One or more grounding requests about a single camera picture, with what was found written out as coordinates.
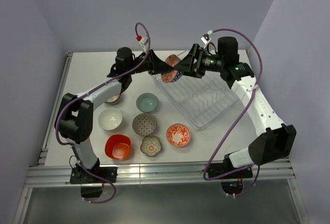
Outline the orange floral patterned bowl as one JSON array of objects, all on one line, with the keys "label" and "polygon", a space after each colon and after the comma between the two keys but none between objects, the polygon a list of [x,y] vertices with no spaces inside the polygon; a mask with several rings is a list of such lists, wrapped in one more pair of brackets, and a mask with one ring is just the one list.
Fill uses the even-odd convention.
[{"label": "orange floral patterned bowl", "polygon": [[168,127],[166,138],[172,146],[184,147],[191,140],[191,131],[186,125],[175,123]]}]

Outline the pale green ribbed bowl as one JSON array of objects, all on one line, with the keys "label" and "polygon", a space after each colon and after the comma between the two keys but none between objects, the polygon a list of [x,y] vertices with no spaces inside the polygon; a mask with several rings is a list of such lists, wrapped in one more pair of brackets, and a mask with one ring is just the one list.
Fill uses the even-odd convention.
[{"label": "pale green ribbed bowl", "polygon": [[144,113],[153,112],[158,107],[158,105],[159,100],[152,93],[143,93],[139,95],[136,100],[137,108]]}]

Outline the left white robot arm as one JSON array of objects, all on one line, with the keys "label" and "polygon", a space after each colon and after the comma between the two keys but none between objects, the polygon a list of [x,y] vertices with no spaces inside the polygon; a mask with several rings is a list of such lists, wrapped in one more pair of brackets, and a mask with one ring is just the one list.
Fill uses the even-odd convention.
[{"label": "left white robot arm", "polygon": [[83,93],[67,93],[62,97],[54,124],[58,143],[70,146],[76,159],[77,171],[88,182],[106,179],[101,177],[100,160],[95,155],[90,135],[93,128],[93,113],[107,99],[124,92],[135,73],[150,75],[168,73],[173,67],[148,50],[135,57],[132,50],[122,47],[117,50],[115,63],[108,79]]}]

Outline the brown geometric patterned bowl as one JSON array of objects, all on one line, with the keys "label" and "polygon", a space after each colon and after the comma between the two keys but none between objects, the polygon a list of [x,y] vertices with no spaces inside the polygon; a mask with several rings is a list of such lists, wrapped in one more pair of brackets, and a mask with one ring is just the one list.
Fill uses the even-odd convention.
[{"label": "brown geometric patterned bowl", "polygon": [[157,128],[156,118],[148,113],[137,115],[132,121],[133,131],[140,136],[148,136]]}]

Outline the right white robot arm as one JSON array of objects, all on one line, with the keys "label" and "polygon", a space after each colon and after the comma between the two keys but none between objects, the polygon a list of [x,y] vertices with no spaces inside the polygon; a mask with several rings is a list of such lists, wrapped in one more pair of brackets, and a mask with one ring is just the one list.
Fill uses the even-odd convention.
[{"label": "right white robot arm", "polygon": [[261,166],[289,156],[296,137],[296,129],[275,113],[258,86],[260,76],[250,65],[240,61],[238,42],[234,37],[218,39],[218,51],[210,55],[198,44],[174,69],[185,76],[202,78],[207,71],[220,74],[229,89],[244,106],[256,131],[256,139],[247,148],[227,154],[223,161],[224,174],[216,176],[235,177],[241,170],[254,165]]}]

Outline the red blue patterned bowl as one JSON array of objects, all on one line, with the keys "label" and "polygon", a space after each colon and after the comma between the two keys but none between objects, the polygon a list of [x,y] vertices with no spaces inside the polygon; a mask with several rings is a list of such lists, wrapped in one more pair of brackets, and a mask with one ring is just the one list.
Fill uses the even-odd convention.
[{"label": "red blue patterned bowl", "polygon": [[[181,62],[181,59],[174,54],[168,56],[165,60],[165,63],[170,65],[171,67],[174,67],[179,62]],[[182,77],[182,75],[183,75],[182,71],[173,69],[170,72],[161,74],[161,80],[164,83],[174,83],[174,82],[178,81]]]}]

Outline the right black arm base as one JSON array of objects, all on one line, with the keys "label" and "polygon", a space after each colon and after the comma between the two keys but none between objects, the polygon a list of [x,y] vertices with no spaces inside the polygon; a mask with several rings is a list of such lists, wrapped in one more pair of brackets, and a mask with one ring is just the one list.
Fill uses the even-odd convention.
[{"label": "right black arm base", "polygon": [[237,171],[230,162],[211,163],[207,168],[207,178],[216,178],[221,176],[221,188],[227,197],[236,197],[243,193],[244,179],[251,179],[253,177],[252,168],[248,167]]}]

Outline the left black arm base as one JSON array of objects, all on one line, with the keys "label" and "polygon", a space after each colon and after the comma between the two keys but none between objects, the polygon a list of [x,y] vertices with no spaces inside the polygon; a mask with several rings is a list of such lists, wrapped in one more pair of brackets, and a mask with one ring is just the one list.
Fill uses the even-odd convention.
[{"label": "left black arm base", "polygon": [[[116,182],[117,167],[100,167],[94,173],[111,183]],[[80,185],[80,195],[88,200],[99,198],[103,193],[105,182],[86,173],[80,167],[74,167],[71,171],[70,184]]]}]

